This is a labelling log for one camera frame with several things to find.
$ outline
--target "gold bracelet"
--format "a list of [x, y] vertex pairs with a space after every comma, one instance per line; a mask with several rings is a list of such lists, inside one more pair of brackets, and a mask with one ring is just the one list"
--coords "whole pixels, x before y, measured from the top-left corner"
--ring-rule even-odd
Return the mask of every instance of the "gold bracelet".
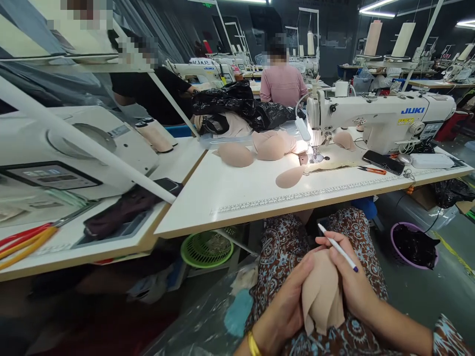
[[247, 333], [247, 343], [252, 356], [262, 356], [259, 348], [257, 347], [256, 340], [254, 340], [254, 335], [252, 335], [252, 330], [249, 330]]

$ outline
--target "pen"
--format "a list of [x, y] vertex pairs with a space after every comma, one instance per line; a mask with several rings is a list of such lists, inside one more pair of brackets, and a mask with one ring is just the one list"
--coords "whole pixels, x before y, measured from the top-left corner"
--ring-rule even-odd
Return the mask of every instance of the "pen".
[[[327, 232], [327, 229], [325, 229], [320, 223], [318, 224], [318, 227], [320, 228], [320, 230], [325, 233]], [[336, 248], [336, 250], [338, 252], [340, 252], [343, 257], [345, 257], [345, 259], [348, 261], [348, 263], [350, 264], [351, 268], [353, 268], [353, 270], [355, 272], [358, 272], [358, 267], [356, 267], [355, 263], [351, 260], [351, 258], [349, 258], [349, 256], [346, 254], [346, 252], [343, 251], [343, 249], [340, 247], [340, 245], [338, 245], [338, 242], [336, 242], [335, 240], [327, 237], [328, 241], [333, 245], [333, 247]]]

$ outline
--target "pink shirt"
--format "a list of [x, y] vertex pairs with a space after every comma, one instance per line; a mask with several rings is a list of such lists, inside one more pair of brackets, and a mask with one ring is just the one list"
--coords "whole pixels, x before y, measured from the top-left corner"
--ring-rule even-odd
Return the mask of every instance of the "pink shirt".
[[308, 94], [308, 88], [297, 68], [291, 65], [271, 66], [262, 72], [260, 94], [262, 101], [295, 107], [305, 94]]

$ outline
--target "paisley print fabric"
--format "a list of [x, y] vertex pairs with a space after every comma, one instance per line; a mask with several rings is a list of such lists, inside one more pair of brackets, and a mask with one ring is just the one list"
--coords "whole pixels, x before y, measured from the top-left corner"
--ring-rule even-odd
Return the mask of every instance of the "paisley print fabric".
[[[340, 210], [329, 216], [327, 229], [348, 236], [371, 286], [380, 299], [387, 301], [386, 283], [376, 258], [368, 220], [364, 213], [355, 208]], [[265, 220], [257, 284], [250, 290], [254, 304], [247, 319], [246, 332], [266, 310], [287, 276], [308, 251], [305, 227], [298, 217], [288, 214]], [[450, 322], [443, 318], [439, 320], [434, 333], [434, 354], [440, 352], [441, 355], [446, 355], [447, 350], [451, 348], [458, 354], [459, 350], [465, 350], [462, 347], [462, 338]], [[326, 336], [317, 334], [314, 330], [308, 337], [302, 329], [287, 342], [282, 354], [400, 355], [401, 353], [391, 351], [389, 345], [379, 340], [369, 327], [345, 310], [345, 323], [339, 328], [330, 328]]]

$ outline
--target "green plastic basket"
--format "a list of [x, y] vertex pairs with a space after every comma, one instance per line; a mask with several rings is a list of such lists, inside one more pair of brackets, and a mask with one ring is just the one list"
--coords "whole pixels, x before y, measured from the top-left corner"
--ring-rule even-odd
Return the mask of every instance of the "green plastic basket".
[[[226, 232], [236, 236], [236, 228], [227, 227]], [[192, 234], [183, 241], [183, 261], [195, 268], [213, 268], [226, 262], [234, 251], [234, 244], [215, 231]]]

